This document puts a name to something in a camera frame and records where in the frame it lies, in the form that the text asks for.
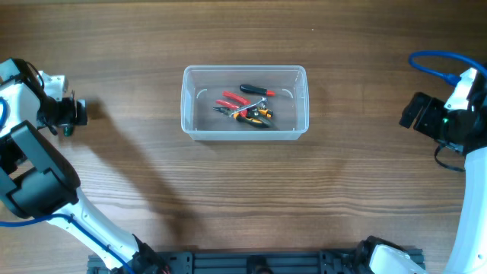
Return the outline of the small silver wrench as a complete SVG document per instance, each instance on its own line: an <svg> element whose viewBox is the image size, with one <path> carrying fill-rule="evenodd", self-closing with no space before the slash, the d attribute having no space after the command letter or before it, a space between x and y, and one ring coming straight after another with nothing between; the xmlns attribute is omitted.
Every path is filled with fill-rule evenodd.
<svg viewBox="0 0 487 274"><path fill-rule="evenodd" d="M261 97L261 99L259 101L257 101L256 103L247 104L245 106L242 106L242 107L236 109L235 111L233 111L232 113L230 113L229 116L233 116L235 113L240 113L240 112L242 112L244 110L247 110L247 109L256 107L259 104L264 105L267 101L268 101L268 99L266 97Z"/></svg>

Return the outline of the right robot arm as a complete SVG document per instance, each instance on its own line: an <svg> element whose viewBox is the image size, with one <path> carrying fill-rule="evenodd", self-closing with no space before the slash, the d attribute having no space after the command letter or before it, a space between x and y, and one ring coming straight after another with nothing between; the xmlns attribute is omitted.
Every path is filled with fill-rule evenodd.
<svg viewBox="0 0 487 274"><path fill-rule="evenodd" d="M486 271L486 67L472 64L447 76L454 92L447 101L417 93L399 124L434 139L437 151L449 148L465 157L465 194L454 247L445 273Z"/></svg>

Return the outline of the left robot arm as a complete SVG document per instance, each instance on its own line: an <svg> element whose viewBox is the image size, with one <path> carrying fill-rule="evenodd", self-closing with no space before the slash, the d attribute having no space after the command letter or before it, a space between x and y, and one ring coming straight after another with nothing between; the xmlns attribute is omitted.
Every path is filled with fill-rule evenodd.
<svg viewBox="0 0 487 274"><path fill-rule="evenodd" d="M19 58L1 63L1 201L20 218L10 227L46 221L95 252L111 273L169 273L158 253L88 200L76 170L40 133L70 136L87 122L86 102L75 99L64 75Z"/></svg>

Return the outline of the green handled screwdriver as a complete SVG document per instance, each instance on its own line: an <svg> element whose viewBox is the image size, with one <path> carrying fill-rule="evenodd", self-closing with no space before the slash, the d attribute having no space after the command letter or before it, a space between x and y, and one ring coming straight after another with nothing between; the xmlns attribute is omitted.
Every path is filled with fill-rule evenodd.
<svg viewBox="0 0 487 274"><path fill-rule="evenodd" d="M74 123L76 117L76 106L75 106L75 91L71 91L71 95L64 99L65 101L65 127L63 129L63 134L65 137L69 137L74 132Z"/></svg>

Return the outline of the black red screwdriver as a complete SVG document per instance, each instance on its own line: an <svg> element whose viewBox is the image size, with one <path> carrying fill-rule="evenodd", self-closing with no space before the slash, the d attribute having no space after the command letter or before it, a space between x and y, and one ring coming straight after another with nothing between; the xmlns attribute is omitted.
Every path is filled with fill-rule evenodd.
<svg viewBox="0 0 487 274"><path fill-rule="evenodd" d="M242 91L246 94L255 94L255 95L261 95L264 97L283 96L283 97L293 98L293 96L294 96L290 91L288 91L286 89L284 89L283 91L272 91L269 89L253 86L251 84L241 84L239 89L240 89L240 91Z"/></svg>

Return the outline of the red handled cutting pliers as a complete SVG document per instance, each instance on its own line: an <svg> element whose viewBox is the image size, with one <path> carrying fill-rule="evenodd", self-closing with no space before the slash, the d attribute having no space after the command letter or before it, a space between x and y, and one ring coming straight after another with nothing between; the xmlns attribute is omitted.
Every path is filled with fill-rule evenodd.
<svg viewBox="0 0 487 274"><path fill-rule="evenodd" d="M240 108L242 106L245 106L247 104L253 104L250 100L246 99L245 97L241 97L240 95L237 95L237 94L232 93L230 91L224 91L222 93L222 95L225 97L225 100L219 99L219 100L216 100L215 101L216 104L218 104L218 107L227 107L227 108L230 108L231 110L235 111L236 109L238 109L238 108ZM262 107L262 108L268 109L266 107L266 104L264 104L264 105L259 104L256 107ZM247 112L250 111L250 110L252 110L253 108L244 110L244 111L242 111L240 113L243 116L245 116L247 114Z"/></svg>

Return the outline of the orange black long-nose pliers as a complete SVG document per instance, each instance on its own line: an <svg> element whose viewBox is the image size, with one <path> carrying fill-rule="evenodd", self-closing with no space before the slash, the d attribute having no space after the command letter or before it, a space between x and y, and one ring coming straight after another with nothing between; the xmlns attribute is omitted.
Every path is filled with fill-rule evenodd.
<svg viewBox="0 0 487 274"><path fill-rule="evenodd" d="M245 116L241 113L232 114L233 110L227 107L214 107L213 110L228 115L240 123L246 123L256 128L271 128L274 126L273 121L271 121L273 112L262 107L253 108Z"/></svg>

